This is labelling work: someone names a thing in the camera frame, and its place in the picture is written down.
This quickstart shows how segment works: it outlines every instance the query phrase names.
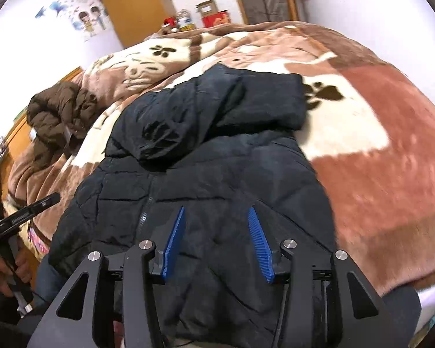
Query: wooden cabinet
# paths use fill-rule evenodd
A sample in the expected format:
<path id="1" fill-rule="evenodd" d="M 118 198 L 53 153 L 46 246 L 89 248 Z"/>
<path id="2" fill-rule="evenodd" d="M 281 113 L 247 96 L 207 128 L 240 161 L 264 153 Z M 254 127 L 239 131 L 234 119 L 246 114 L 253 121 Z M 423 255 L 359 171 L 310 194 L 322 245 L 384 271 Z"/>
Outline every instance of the wooden cabinet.
<path id="1" fill-rule="evenodd" d="M 175 15 L 171 0 L 101 0 L 124 47 L 140 43 Z"/>

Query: jacket zipper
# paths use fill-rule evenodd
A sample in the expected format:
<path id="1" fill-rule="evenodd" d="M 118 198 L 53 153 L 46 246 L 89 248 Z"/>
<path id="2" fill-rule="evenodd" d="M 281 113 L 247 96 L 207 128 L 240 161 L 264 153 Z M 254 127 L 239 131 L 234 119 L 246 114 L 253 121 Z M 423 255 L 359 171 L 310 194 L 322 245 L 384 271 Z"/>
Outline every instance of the jacket zipper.
<path id="1" fill-rule="evenodd" d="M 152 196 L 152 193 L 153 193 L 153 183 L 157 177 L 158 177 L 157 175 L 153 175 L 152 181 L 150 182 L 150 186 L 148 188 L 148 200 L 146 201 L 146 203 L 143 207 L 143 211 L 140 214 L 139 222 L 137 224 L 137 229 L 136 229 L 136 233 L 135 233 L 136 243 L 140 242 L 140 234 L 142 232 L 143 225 L 145 224 L 146 219 L 148 217 L 148 213 L 150 212 L 150 209 L 155 201 L 155 199 Z"/>

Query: cable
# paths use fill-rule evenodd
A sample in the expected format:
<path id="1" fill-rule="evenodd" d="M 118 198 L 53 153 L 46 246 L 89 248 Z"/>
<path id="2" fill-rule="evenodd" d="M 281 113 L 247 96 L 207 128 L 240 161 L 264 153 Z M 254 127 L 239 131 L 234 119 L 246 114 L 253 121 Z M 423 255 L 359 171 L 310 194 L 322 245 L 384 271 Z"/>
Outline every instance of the cable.
<path id="1" fill-rule="evenodd" d="M 190 340 L 187 343 L 180 344 L 180 345 L 175 345 L 173 348 L 185 347 L 186 345 L 189 345 L 189 344 L 192 344 L 192 343 L 195 343 L 195 342 L 196 342 L 196 340 Z"/>
<path id="2" fill-rule="evenodd" d="M 16 276 L 16 277 L 19 277 L 17 274 L 16 274 L 16 271 L 15 271 L 15 269 L 13 268 L 13 266 L 7 261 L 7 260 L 5 260 L 5 258 L 4 257 L 1 257 L 2 259 L 3 259 L 3 261 L 5 262 L 5 264 L 6 264 L 6 266 L 10 269 L 10 271 L 13 273 L 13 275 L 14 276 Z M 34 290 L 30 290 L 31 292 L 32 292 L 32 294 L 34 294 L 35 296 L 37 296 L 37 297 L 39 297 L 44 303 L 45 303 L 45 305 L 46 306 L 50 306 L 50 304 L 51 304 L 51 302 L 49 302 L 49 301 L 47 301 L 45 298 L 43 298 L 40 294 L 38 294 L 37 292 L 35 292 Z"/>

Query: brown blanket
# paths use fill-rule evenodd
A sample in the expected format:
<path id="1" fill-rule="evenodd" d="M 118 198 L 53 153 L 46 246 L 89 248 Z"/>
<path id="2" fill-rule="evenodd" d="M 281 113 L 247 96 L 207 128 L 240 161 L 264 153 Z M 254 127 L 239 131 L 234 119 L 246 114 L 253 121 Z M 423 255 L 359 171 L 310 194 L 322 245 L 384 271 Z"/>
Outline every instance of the brown blanket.
<path id="1" fill-rule="evenodd" d="M 435 107 L 369 49 L 300 22 L 231 23 L 176 33 L 96 61 L 79 77 L 80 85 L 125 100 L 98 119 L 77 156 L 63 155 L 29 175 L 29 148 L 9 178 L 10 190 L 26 194 L 28 203 L 61 193 L 61 203 L 35 220 L 41 234 L 51 239 L 132 100 L 149 89 L 172 88 L 217 62 L 303 76 L 309 116 L 296 137 L 330 197 L 339 247 L 379 293 L 435 271 Z"/>

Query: brown puffer jacket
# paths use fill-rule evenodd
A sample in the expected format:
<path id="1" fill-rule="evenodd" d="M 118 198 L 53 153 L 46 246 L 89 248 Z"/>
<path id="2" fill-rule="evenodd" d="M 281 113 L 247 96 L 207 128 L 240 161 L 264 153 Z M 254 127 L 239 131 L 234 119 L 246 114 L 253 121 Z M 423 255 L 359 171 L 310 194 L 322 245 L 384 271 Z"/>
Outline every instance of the brown puffer jacket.
<path id="1" fill-rule="evenodd" d="M 38 167 L 50 165 L 55 152 L 67 156 L 76 153 L 102 112 L 94 94 L 69 81 L 33 96 L 27 107 L 27 123 L 37 132 L 34 161 Z"/>

